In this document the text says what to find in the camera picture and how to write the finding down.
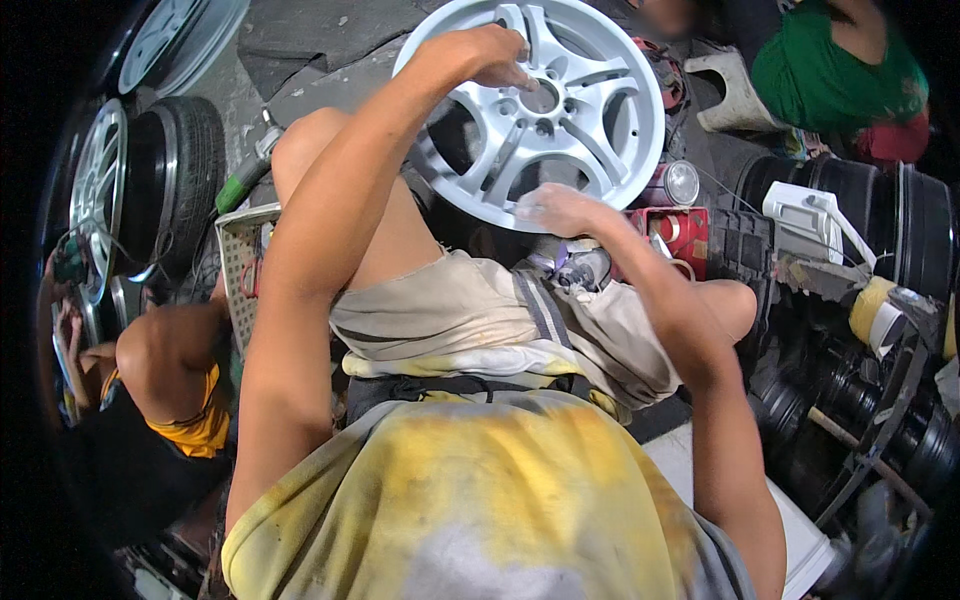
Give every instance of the green handle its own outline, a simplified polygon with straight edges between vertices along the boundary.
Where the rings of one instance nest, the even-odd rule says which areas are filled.
[[[235,175],[231,175],[217,194],[217,214],[225,215],[231,212],[243,202],[249,191],[249,187],[241,183]]]

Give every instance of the red can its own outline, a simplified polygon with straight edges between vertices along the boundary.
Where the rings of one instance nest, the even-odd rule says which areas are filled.
[[[693,206],[700,194],[697,169],[685,160],[662,162],[640,199],[647,206]]]

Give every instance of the hand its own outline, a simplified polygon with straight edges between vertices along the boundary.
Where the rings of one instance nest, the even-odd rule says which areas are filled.
[[[47,263],[43,267],[43,280],[41,285],[46,285],[50,289],[50,302],[59,302],[70,293],[70,285],[67,283],[57,283],[54,279],[54,262],[58,250],[50,252],[47,256]]]
[[[64,336],[64,328],[69,326],[69,338]],[[84,318],[80,311],[73,305],[69,298],[63,299],[60,307],[60,313],[57,315],[57,323],[54,326],[54,333],[60,344],[66,348],[67,359],[77,360],[80,355],[80,338],[84,332]]]
[[[514,216],[564,238],[592,235],[610,218],[622,220],[620,214],[606,204],[560,183],[544,183],[521,196]]]
[[[420,46],[417,55],[435,68],[450,65],[459,72],[460,82],[473,80],[486,87],[512,86],[528,91],[540,87],[517,65],[530,56],[530,46],[523,36],[495,23],[434,37]]]

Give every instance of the yellow tape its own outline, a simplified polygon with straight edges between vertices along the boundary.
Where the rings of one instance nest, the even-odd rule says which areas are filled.
[[[950,306],[947,309],[947,336],[944,338],[944,360],[950,360],[957,355],[956,332],[956,292],[950,294]]]
[[[874,324],[876,312],[887,300],[887,293],[897,287],[889,279],[874,276],[867,287],[860,291],[850,311],[850,329],[858,340],[870,345],[870,327]]]

